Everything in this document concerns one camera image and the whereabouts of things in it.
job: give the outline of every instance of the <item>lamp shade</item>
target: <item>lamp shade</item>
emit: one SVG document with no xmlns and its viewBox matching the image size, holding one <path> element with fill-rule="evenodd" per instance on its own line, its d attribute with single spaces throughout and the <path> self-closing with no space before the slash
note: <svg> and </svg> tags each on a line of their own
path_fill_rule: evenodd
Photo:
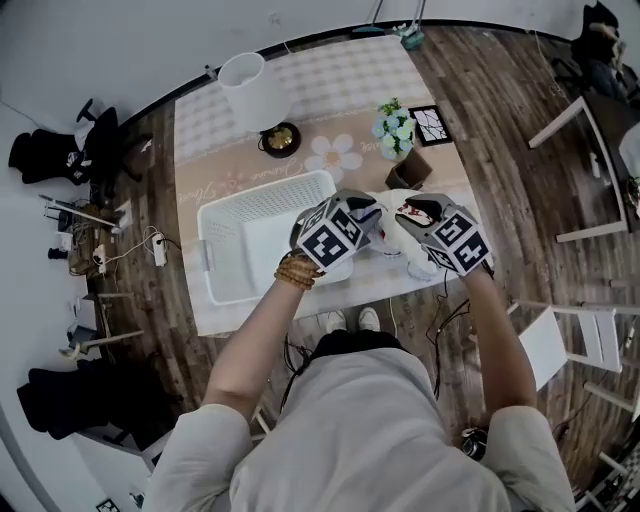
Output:
<svg viewBox="0 0 640 512">
<path fill-rule="evenodd" d="M 218 80 L 236 123 L 245 130 L 269 130 L 287 117 L 291 103 L 262 55 L 242 53 L 233 57 L 220 69 Z"/>
</svg>

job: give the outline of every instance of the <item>potted plant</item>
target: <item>potted plant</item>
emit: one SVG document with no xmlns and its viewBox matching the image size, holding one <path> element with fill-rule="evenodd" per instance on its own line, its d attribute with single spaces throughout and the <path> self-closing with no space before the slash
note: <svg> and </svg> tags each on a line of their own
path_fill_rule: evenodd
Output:
<svg viewBox="0 0 640 512">
<path fill-rule="evenodd" d="M 406 108 L 402 108 L 398 98 L 378 107 L 378 116 L 371 133 L 380 140 L 382 155 L 388 160 L 399 162 L 407 157 L 413 148 L 416 122 Z"/>
</svg>

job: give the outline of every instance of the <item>white t-shirt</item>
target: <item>white t-shirt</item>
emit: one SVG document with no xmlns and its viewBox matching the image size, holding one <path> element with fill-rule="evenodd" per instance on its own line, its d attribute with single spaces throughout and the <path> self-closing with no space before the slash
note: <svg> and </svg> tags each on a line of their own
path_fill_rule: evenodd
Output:
<svg viewBox="0 0 640 512">
<path fill-rule="evenodd" d="M 277 427 L 251 448 L 229 407 L 182 415 L 143 510 L 575 510 L 544 416 L 495 413 L 479 464 L 451 445 L 424 366 L 398 349 L 313 361 Z"/>
</svg>

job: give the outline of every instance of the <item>picture frame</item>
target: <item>picture frame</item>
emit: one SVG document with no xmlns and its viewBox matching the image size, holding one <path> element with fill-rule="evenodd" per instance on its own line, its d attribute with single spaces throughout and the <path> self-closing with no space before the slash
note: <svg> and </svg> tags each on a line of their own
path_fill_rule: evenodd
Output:
<svg viewBox="0 0 640 512">
<path fill-rule="evenodd" d="M 436 105 L 413 107 L 408 110 L 416 121 L 416 133 L 423 147 L 453 142 L 451 132 Z"/>
</svg>

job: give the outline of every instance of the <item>glove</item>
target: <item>glove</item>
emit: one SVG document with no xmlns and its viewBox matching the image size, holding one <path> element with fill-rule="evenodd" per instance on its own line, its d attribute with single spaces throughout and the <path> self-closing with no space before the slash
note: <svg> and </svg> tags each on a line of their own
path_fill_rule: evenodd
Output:
<svg viewBox="0 0 640 512">
<path fill-rule="evenodd" d="M 489 244 L 473 215 L 444 194 L 408 197 L 395 219 L 437 265 L 461 276 L 489 256 Z"/>
<path fill-rule="evenodd" d="M 367 233 L 381 215 L 373 197 L 343 189 L 298 216 L 289 245 L 327 272 L 370 243 Z"/>
</svg>

